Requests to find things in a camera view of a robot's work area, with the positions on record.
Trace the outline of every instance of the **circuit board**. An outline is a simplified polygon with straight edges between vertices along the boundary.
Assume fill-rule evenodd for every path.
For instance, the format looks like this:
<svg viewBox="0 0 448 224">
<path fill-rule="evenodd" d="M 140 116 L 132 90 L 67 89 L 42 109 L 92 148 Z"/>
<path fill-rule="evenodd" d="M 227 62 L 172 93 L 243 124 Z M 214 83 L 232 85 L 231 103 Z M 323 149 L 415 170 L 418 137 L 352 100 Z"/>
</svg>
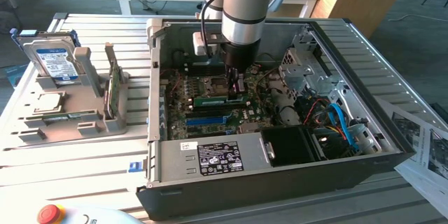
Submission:
<svg viewBox="0 0 448 224">
<path fill-rule="evenodd" d="M 223 75 L 195 77 L 186 72 L 171 75 L 168 83 L 166 82 L 166 97 L 170 102 L 167 139 L 251 133 L 259 128 L 272 126 L 271 117 L 263 109 L 271 103 L 271 97 L 263 97 L 262 106 L 255 91 L 264 74 L 260 67 L 248 69 L 244 78 L 246 92 L 236 102 L 223 100 L 223 91 L 227 91 L 222 83 Z"/>
</svg>

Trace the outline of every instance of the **black pcie slot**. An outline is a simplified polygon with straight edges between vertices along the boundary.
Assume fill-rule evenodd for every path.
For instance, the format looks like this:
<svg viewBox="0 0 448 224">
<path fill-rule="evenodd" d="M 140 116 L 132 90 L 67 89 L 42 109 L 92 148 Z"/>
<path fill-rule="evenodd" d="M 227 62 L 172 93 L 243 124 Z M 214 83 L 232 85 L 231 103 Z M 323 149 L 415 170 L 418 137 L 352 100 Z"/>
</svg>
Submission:
<svg viewBox="0 0 448 224">
<path fill-rule="evenodd" d="M 246 104 L 228 104 L 228 105 L 218 105 L 218 106 L 203 106 L 203 107 L 194 107 L 194 112 L 199 111 L 214 111 L 214 110 L 236 110 L 246 108 Z"/>
<path fill-rule="evenodd" d="M 226 73 L 226 67 L 223 66 L 190 66 L 188 76 L 219 76 Z"/>
<path fill-rule="evenodd" d="M 230 113 L 224 113 L 223 111 L 194 111 L 186 114 L 186 118 L 207 118 L 210 116 L 226 116 Z"/>
<path fill-rule="evenodd" d="M 226 132 L 215 132 L 215 133 L 188 135 L 187 139 L 199 138 L 199 137 L 210 137 L 210 136 L 226 136 L 226 135 L 227 135 Z"/>
</svg>

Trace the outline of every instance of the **aluminum work table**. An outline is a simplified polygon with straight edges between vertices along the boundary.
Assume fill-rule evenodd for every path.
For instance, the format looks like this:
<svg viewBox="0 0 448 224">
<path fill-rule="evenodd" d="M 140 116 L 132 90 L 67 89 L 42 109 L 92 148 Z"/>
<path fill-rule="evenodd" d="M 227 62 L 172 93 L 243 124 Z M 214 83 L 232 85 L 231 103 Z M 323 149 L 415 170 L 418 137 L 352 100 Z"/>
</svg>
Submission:
<svg viewBox="0 0 448 224">
<path fill-rule="evenodd" d="M 110 138 L 63 143 L 0 143 L 0 199 L 30 195 L 62 205 L 87 204 L 120 209 L 154 223 L 132 191 L 142 173 L 127 173 L 132 160 L 147 154 L 148 80 L 151 55 L 146 22 L 151 16 L 70 14 L 55 19 L 48 31 L 75 29 L 92 50 L 98 72 L 108 71 L 104 43 L 115 44 L 119 64 L 131 74 L 128 132 Z M 315 19 L 372 94 L 447 129 L 428 104 L 398 77 L 354 26 L 342 19 Z M 35 84 L 28 66 L 0 117 L 0 132 L 24 106 Z M 162 223 L 448 223 L 398 172 L 374 175 L 352 189 L 226 210 Z"/>
</svg>

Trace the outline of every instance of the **floor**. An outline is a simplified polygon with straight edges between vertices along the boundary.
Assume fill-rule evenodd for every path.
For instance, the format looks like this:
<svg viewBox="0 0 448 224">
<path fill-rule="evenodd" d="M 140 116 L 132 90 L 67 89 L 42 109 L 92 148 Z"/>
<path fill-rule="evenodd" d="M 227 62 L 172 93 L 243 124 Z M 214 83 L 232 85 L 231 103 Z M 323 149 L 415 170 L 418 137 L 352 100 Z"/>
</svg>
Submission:
<svg viewBox="0 0 448 224">
<path fill-rule="evenodd" d="M 410 84 L 422 94 L 428 103 L 439 102 L 448 110 L 446 79 L 448 72 L 448 22 L 419 17 L 408 17 L 400 22 L 388 19 L 400 18 L 406 14 L 418 14 L 447 19 L 448 8 L 443 8 L 447 0 L 398 0 L 371 37 L 371 41 L 383 53 Z M 18 0 L 18 13 L 24 29 L 47 30 L 54 13 L 119 14 L 118 1 L 110 0 Z M 160 10 L 164 1 L 151 3 Z M 194 15 L 198 12 L 195 2 L 168 2 L 159 12 L 163 15 Z M 134 14 L 155 14 L 143 10 L 139 1 L 132 3 Z M 0 68 L 28 62 L 8 35 L 0 35 Z M 0 70 L 0 112 L 7 104 L 14 89 Z"/>
</svg>

